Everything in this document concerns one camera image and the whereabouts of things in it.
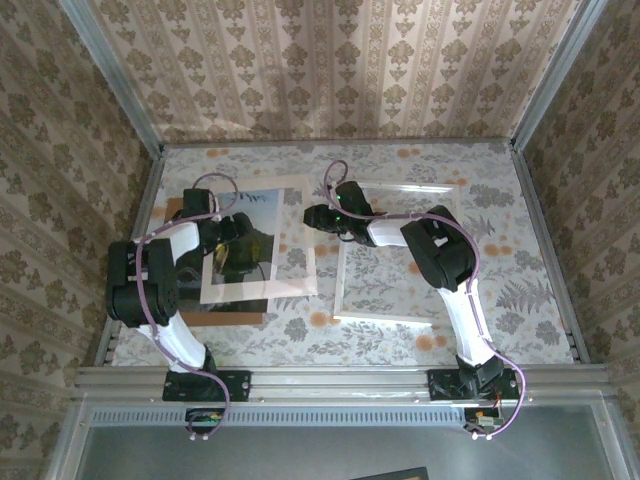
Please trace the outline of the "landscape photo print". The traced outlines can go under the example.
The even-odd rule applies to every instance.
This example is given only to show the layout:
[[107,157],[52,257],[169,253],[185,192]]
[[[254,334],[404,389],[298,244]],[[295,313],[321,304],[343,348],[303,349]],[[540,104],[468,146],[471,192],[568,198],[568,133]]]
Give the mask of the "landscape photo print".
[[[229,192],[214,196],[216,201],[214,211],[224,207],[229,208],[224,216],[214,220],[220,220],[225,216],[239,212],[245,213],[250,218],[257,233],[250,239],[249,247],[253,253],[259,255],[258,261],[263,264],[265,274],[251,273],[241,283],[218,283],[204,286],[201,293],[203,303],[268,299],[262,292],[247,293],[246,287],[252,283],[261,285],[272,279],[274,262],[277,259],[275,216],[278,213],[280,196],[281,192],[278,189],[253,190],[238,194]],[[176,211],[174,217],[176,219],[183,218],[181,214],[182,208]]]

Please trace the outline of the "white mat board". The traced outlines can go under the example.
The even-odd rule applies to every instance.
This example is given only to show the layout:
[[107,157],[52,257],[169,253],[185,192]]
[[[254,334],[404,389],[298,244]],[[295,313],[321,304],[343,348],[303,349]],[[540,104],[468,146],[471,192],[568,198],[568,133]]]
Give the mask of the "white mat board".
[[224,193],[278,189],[281,192],[276,220],[276,253],[273,276],[261,285],[249,284],[246,292],[262,292],[269,300],[309,296],[317,293],[314,233],[303,222],[304,210],[312,203],[310,183],[305,175],[239,179],[237,186],[217,181],[211,189]]

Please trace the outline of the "brown backing board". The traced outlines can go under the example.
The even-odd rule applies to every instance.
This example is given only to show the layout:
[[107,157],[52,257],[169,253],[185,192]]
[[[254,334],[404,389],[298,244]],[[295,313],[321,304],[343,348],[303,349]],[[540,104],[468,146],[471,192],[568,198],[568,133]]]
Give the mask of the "brown backing board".
[[241,283],[251,273],[265,274],[263,264],[258,261],[259,255],[249,247],[250,239],[256,233],[253,227],[248,235],[227,244],[229,255],[222,273],[213,271],[215,250],[204,251],[200,243],[177,261],[179,308],[188,325],[205,327],[263,323],[269,305],[266,298],[217,303],[201,301],[204,286]]

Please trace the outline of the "white picture frame with glass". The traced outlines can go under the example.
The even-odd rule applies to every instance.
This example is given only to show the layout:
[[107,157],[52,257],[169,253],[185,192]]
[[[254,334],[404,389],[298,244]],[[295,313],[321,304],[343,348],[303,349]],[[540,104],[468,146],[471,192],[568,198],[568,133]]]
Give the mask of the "white picture frame with glass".
[[[422,213],[437,205],[461,214],[460,189],[453,184],[360,180],[374,212]],[[334,317],[342,321],[401,322],[448,327],[444,302],[414,265],[408,249],[340,245]]]

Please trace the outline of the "black left connector box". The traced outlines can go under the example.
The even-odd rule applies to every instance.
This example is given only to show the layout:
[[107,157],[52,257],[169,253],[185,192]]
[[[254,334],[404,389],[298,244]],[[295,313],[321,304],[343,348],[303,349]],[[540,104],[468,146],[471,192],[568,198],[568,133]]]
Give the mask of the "black left connector box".
[[185,413],[186,430],[193,438],[210,436],[226,413],[225,408],[189,408]]

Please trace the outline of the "black connector box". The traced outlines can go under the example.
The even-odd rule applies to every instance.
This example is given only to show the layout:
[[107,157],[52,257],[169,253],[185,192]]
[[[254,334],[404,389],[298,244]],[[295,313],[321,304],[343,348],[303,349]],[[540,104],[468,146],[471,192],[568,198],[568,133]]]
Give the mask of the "black connector box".
[[189,408],[185,413],[186,430],[193,438],[210,436],[226,413],[225,408]]
[[492,434],[505,423],[501,410],[495,408],[465,408],[463,428],[477,436]]

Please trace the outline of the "grey metal panel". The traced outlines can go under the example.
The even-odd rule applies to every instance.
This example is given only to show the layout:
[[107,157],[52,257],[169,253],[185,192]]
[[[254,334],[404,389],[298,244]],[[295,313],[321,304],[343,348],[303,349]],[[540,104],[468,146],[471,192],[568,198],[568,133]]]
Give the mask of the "grey metal panel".
[[355,480],[423,468],[428,480],[613,480],[585,407],[522,410],[491,441],[446,427],[93,429],[77,480]]

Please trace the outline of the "black right connector box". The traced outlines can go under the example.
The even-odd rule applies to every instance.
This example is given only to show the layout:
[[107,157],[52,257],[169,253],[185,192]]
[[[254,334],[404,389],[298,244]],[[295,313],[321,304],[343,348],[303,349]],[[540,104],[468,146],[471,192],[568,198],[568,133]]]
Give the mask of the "black right connector box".
[[465,408],[463,428],[477,436],[492,434],[505,423],[501,410],[495,408]]

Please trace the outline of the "thin aluminium table end rail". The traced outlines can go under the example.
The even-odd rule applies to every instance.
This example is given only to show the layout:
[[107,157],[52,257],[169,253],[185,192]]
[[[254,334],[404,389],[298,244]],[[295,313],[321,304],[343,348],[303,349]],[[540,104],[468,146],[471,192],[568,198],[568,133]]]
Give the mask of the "thin aluminium table end rail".
[[446,138],[378,138],[378,139],[304,139],[304,140],[274,140],[274,141],[227,141],[227,142],[192,142],[192,143],[164,143],[163,150],[187,149],[187,148],[234,148],[234,147],[284,147],[293,146],[300,148],[316,146],[348,146],[348,145],[392,145],[392,144],[505,144],[513,145],[513,141],[507,137],[446,137]]

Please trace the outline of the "aluminium table side rail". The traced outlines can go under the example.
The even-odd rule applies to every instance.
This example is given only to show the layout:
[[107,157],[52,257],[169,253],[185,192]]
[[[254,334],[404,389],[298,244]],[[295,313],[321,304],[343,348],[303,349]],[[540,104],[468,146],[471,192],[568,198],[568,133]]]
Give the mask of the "aluminium table side rail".
[[[143,236],[147,231],[147,227],[152,216],[155,198],[160,186],[164,165],[164,145],[160,144],[159,154],[151,163],[147,182],[136,213],[135,221],[131,230],[132,239]],[[95,367],[103,367],[111,363],[113,347],[111,347],[110,344],[117,338],[119,329],[120,327],[118,322],[110,317],[106,318],[93,361],[93,365]]]
[[591,358],[571,302],[562,268],[554,249],[552,238],[544,217],[544,212],[541,208],[525,157],[523,153],[517,150],[514,146],[509,145],[509,147],[514,169],[521,186],[524,201],[530,215],[533,230],[538,241],[551,289],[555,295],[560,318],[565,328],[565,335],[568,338],[574,361],[582,364],[589,364],[591,362]]

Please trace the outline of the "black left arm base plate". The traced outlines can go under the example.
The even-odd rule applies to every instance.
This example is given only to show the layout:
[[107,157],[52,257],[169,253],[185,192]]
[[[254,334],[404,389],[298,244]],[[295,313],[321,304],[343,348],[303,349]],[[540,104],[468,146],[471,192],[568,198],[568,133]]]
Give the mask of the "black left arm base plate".
[[[222,370],[215,375],[225,384],[231,402],[249,399],[252,373],[249,370]],[[195,373],[168,371],[162,400],[165,402],[225,402],[222,387],[213,379]]]

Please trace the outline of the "long aluminium mounting rail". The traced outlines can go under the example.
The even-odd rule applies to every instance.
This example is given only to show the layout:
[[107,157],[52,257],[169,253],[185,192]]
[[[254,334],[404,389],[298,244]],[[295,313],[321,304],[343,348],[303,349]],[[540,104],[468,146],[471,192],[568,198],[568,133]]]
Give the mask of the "long aluminium mounting rail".
[[[425,367],[252,367],[250,405],[427,405]],[[524,368],[529,405],[593,399],[615,393],[602,365],[538,365]],[[78,371],[75,396],[109,404],[161,400],[161,367],[87,367]]]

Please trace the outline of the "aluminium corner post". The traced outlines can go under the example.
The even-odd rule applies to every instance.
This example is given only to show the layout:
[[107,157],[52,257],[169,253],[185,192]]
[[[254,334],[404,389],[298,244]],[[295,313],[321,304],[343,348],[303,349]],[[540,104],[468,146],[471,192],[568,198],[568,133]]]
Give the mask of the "aluminium corner post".
[[98,22],[98,16],[90,8],[89,0],[59,0],[80,39],[85,44],[95,64],[100,69],[119,105],[134,127],[139,140],[151,159],[162,156],[162,142],[152,126],[134,83],[125,72],[125,63],[117,58],[106,36],[106,29]]
[[515,151],[522,151],[531,139],[608,1],[580,1],[511,136],[511,145]]

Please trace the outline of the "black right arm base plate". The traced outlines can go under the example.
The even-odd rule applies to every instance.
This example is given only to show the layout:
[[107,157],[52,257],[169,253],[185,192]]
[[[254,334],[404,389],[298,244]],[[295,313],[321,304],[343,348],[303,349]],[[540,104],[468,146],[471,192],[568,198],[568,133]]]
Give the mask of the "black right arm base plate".
[[506,369],[480,389],[473,390],[463,382],[458,369],[430,369],[426,372],[429,396],[434,401],[517,400],[520,395],[515,372]]

